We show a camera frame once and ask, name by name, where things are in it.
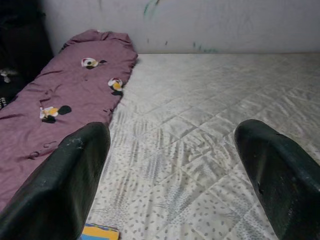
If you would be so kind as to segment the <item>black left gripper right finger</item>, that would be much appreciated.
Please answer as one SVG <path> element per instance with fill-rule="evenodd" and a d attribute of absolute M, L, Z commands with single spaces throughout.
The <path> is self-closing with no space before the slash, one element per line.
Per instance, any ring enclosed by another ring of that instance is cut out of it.
<path fill-rule="evenodd" d="M 320 240 L 320 165 L 260 120 L 241 122 L 234 141 L 278 240 Z"/>

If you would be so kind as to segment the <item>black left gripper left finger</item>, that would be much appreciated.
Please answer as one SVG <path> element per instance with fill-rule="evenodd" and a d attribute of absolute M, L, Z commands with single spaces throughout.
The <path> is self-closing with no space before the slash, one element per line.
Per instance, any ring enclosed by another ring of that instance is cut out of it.
<path fill-rule="evenodd" d="M 0 240 L 78 240 L 110 144 L 101 122 L 65 137 L 0 213 Z"/>

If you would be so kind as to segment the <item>colourful yellow-edged picture book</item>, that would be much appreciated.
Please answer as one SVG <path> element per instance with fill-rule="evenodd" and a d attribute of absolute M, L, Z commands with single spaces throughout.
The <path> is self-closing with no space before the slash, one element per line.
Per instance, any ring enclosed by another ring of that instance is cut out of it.
<path fill-rule="evenodd" d="M 120 232 L 113 227 L 86 223 L 77 240 L 119 240 Z"/>

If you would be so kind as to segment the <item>pink quilt with cartoon print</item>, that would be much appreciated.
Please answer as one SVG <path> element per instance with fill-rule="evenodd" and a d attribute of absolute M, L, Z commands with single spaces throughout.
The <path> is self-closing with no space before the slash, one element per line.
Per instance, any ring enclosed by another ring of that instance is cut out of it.
<path fill-rule="evenodd" d="M 110 124 L 137 58 L 127 33 L 87 30 L 0 110 L 0 212 L 66 136 Z"/>

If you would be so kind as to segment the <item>white quilted mattress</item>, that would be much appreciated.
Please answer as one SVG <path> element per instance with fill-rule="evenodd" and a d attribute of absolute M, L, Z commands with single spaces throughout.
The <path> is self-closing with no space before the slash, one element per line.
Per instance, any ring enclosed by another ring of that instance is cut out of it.
<path fill-rule="evenodd" d="M 234 144 L 247 119 L 320 164 L 320 53 L 141 54 L 87 222 L 120 240 L 278 240 Z"/>

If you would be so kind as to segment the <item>black bag with white print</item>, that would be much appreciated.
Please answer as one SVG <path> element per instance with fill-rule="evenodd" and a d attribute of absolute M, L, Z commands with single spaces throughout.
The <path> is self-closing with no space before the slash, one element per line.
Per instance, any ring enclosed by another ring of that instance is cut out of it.
<path fill-rule="evenodd" d="M 52 58 L 41 17 L 0 24 L 0 110 L 13 102 Z"/>

